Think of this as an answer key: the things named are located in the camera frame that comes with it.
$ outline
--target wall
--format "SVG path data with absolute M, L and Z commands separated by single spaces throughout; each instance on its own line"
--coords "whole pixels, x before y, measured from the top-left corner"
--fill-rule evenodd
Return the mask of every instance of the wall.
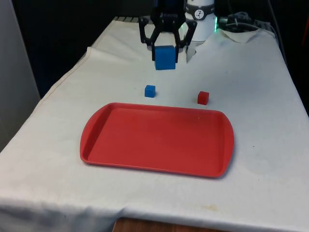
M 0 0 L 0 151 L 39 101 L 10 0 Z
M 12 0 L 41 97 L 116 16 L 119 0 Z

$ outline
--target blue cube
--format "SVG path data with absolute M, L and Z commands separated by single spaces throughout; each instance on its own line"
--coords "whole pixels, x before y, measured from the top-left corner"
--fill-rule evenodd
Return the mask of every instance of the blue cube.
M 174 46 L 157 46 L 154 48 L 154 65 L 156 70 L 176 68 L 176 50 Z
M 145 97 L 154 98 L 155 97 L 155 86 L 146 86 Z

